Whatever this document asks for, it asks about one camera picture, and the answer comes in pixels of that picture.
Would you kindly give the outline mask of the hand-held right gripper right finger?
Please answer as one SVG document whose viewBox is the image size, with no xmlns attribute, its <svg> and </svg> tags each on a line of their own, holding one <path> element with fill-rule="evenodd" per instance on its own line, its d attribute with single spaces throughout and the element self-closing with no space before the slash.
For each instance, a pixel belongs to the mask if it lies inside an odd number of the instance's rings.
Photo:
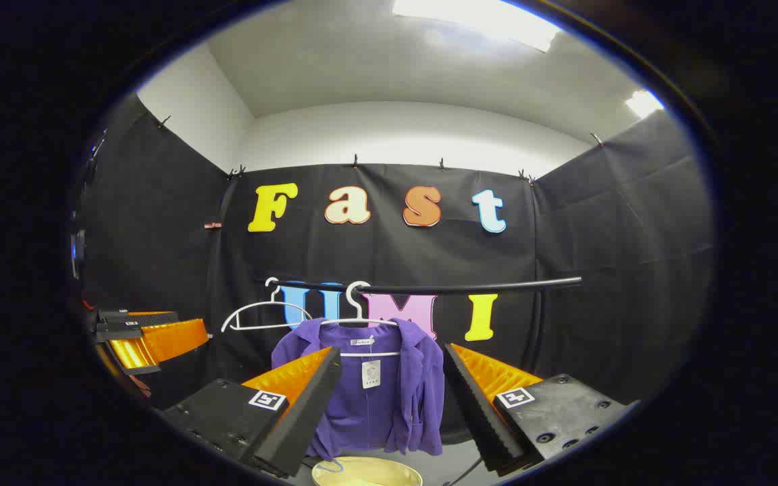
<svg viewBox="0 0 778 486">
<path fill-rule="evenodd" d="M 639 406 L 568 373 L 539 378 L 458 344 L 444 346 L 445 376 L 487 470 L 505 477 L 554 462 Z"/>
</svg>

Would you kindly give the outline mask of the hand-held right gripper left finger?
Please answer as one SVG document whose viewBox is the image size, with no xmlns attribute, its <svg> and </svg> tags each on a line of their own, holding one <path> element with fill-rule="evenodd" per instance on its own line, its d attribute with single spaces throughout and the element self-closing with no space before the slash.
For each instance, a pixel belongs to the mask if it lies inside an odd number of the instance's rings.
<svg viewBox="0 0 778 486">
<path fill-rule="evenodd" d="M 244 383 L 216 379 L 163 411 L 208 452 L 272 476 L 299 470 L 342 375 L 329 347 Z"/>
</svg>

